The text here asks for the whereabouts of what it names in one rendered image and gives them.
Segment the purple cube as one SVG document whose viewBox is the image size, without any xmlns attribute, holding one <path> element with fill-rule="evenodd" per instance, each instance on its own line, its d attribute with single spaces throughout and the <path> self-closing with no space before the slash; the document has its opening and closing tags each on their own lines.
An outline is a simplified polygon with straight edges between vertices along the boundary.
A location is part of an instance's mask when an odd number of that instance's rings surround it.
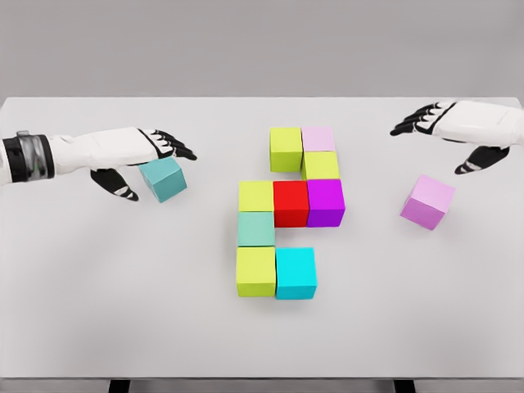
<svg viewBox="0 0 524 393">
<path fill-rule="evenodd" d="M 335 228 L 341 225 L 346 204 L 340 179 L 307 180 L 308 228 Z"/>
</svg>

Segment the red cube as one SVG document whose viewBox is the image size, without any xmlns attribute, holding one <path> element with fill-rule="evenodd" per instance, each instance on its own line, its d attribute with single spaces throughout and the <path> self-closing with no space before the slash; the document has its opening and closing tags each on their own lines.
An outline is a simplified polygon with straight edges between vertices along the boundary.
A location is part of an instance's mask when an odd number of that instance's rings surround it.
<svg viewBox="0 0 524 393">
<path fill-rule="evenodd" d="M 273 183 L 274 223 L 276 228 L 303 228 L 309 217 L 309 194 L 304 180 Z"/>
</svg>

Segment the yellow-green cube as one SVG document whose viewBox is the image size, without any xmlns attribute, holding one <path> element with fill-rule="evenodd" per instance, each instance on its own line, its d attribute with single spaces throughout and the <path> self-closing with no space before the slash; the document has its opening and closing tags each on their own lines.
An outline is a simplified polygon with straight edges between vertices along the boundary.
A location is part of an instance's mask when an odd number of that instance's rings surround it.
<svg viewBox="0 0 524 393">
<path fill-rule="evenodd" d="M 272 181 L 241 181 L 238 190 L 238 210 L 241 212 L 274 211 Z"/>
<path fill-rule="evenodd" d="M 275 173 L 299 172 L 303 156 L 301 128 L 271 128 L 270 170 Z"/>
<path fill-rule="evenodd" d="M 334 151 L 306 151 L 300 174 L 303 180 L 340 178 L 337 154 Z"/>
<path fill-rule="evenodd" d="M 277 286 L 275 247 L 238 247 L 236 285 L 239 297 L 274 297 Z"/>
</svg>

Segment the pale pink cube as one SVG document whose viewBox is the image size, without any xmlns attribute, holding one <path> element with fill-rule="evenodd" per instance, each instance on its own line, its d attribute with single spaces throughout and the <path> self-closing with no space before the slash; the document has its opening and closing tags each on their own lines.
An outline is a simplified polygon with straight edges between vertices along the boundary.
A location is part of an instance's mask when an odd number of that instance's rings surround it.
<svg viewBox="0 0 524 393">
<path fill-rule="evenodd" d="M 336 144 L 330 127 L 302 127 L 302 146 L 307 151 L 335 151 Z"/>
</svg>

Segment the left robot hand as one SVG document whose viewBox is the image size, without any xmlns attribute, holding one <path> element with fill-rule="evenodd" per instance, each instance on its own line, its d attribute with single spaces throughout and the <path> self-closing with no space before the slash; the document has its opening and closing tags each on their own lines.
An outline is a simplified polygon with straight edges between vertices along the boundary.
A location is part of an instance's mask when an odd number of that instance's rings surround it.
<svg viewBox="0 0 524 393">
<path fill-rule="evenodd" d="M 134 127 L 93 133 L 88 167 L 91 179 L 110 194 L 128 201 L 138 201 L 138 194 L 128 185 L 118 169 L 139 166 L 170 156 L 196 160 L 184 142 L 159 129 Z"/>
</svg>

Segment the cyan cube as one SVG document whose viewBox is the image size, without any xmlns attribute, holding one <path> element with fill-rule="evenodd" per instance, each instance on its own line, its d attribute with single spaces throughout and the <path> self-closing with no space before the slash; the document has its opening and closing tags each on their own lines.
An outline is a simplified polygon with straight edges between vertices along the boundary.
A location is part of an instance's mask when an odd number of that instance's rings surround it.
<svg viewBox="0 0 524 393">
<path fill-rule="evenodd" d="M 278 247 L 276 249 L 278 300 L 310 300 L 318 286 L 313 247 Z"/>
</svg>

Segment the teal cube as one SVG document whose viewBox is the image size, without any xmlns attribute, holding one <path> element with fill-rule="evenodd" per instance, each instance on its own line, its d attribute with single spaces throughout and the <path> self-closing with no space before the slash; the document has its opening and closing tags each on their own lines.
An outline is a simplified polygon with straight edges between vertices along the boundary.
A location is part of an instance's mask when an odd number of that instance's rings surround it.
<svg viewBox="0 0 524 393">
<path fill-rule="evenodd" d="M 172 156 L 141 164 L 138 168 L 146 185 L 160 203 L 187 188 L 183 170 Z"/>
</svg>

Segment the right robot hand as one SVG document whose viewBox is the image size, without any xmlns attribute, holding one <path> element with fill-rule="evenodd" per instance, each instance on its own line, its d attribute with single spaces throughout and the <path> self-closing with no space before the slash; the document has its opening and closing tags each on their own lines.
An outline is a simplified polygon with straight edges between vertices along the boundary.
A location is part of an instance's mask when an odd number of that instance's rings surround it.
<svg viewBox="0 0 524 393">
<path fill-rule="evenodd" d="M 390 135 L 419 133 L 447 142 L 470 143 L 476 148 L 454 170 L 457 175 L 470 174 L 508 156 L 517 143 L 513 126 L 518 117 L 519 110 L 488 102 L 435 102 L 406 116 Z"/>
</svg>

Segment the mint green cube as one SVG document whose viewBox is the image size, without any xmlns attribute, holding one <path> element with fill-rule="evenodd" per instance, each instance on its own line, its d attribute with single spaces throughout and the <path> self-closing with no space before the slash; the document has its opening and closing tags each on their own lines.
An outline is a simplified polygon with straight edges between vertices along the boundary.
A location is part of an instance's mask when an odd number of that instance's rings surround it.
<svg viewBox="0 0 524 393">
<path fill-rule="evenodd" d="M 243 247 L 275 246 L 273 212 L 239 212 L 237 245 Z"/>
</svg>

